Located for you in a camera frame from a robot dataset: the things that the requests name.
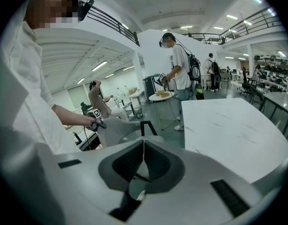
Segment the floor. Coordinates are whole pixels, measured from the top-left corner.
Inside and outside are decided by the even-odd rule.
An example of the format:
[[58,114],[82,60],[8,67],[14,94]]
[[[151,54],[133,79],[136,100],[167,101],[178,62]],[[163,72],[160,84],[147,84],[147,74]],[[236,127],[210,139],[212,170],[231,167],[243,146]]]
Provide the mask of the floor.
[[[205,91],[205,99],[220,99],[220,98],[243,98],[247,101],[250,100],[250,96],[248,95],[245,97],[244,95],[239,93],[239,90],[237,89],[239,86],[230,84],[229,89],[226,90],[226,84],[222,85],[222,89],[220,89],[218,92],[212,92],[210,90]],[[178,109],[178,100],[174,98],[170,98],[170,104],[173,108],[173,111],[176,116],[178,116],[179,109]],[[169,106],[167,106],[164,102],[163,103],[145,103],[142,105],[142,111],[143,111],[143,118],[141,119],[135,119],[132,118],[131,121],[136,120],[150,120],[153,127],[155,128],[158,135],[162,136],[166,143],[172,146],[178,146],[181,148],[185,148],[185,140],[184,140],[184,132],[183,131],[175,131],[174,127],[179,124],[178,121],[174,122],[170,126],[168,126],[166,129],[161,130],[159,126],[159,121],[157,119],[158,115],[158,107],[161,106],[161,115],[162,117],[165,116],[171,116],[173,119],[173,115],[171,112],[171,109]],[[265,104],[265,110],[264,114],[267,117],[270,117],[272,112],[274,110],[274,106],[268,102]],[[272,117],[271,121],[278,127],[280,131],[284,129],[285,123],[287,120],[287,115],[280,111],[279,109],[276,110],[274,116]]]

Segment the white sneaker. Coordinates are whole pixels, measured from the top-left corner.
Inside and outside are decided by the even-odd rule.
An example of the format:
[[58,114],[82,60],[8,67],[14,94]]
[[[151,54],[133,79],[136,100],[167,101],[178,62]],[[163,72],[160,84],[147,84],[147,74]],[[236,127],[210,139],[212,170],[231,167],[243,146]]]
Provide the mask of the white sneaker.
[[183,127],[181,127],[181,126],[176,126],[176,127],[174,127],[174,130],[175,131],[183,131],[183,130],[185,130]]
[[140,201],[140,202],[143,202],[143,200],[145,199],[145,197],[146,197],[146,195],[145,195],[145,190],[143,190],[140,194],[139,194],[139,196],[138,196],[138,198],[136,199],[137,201]]

